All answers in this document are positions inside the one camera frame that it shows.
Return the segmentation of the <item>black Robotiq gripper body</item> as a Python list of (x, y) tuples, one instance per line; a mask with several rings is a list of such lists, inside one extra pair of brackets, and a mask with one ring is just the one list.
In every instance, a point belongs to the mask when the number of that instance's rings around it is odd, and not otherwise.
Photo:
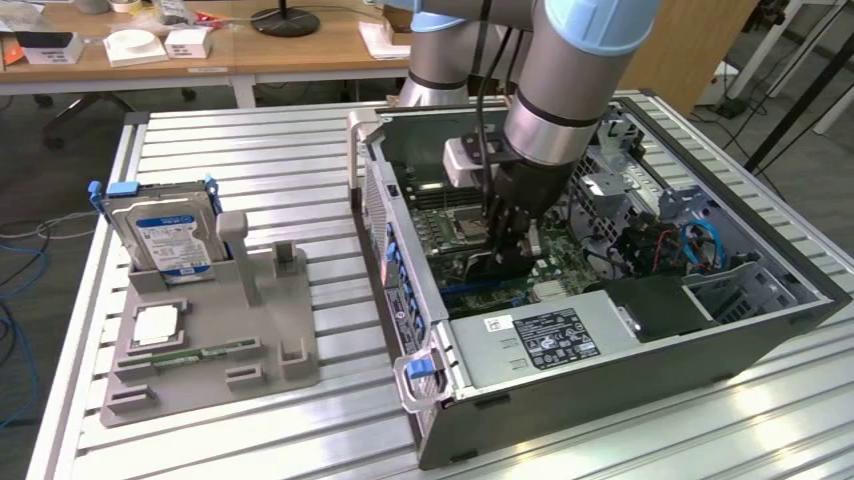
[(492, 180), (490, 215), (519, 211), (539, 221), (556, 203), (578, 162), (547, 166), (519, 160), (499, 165)]

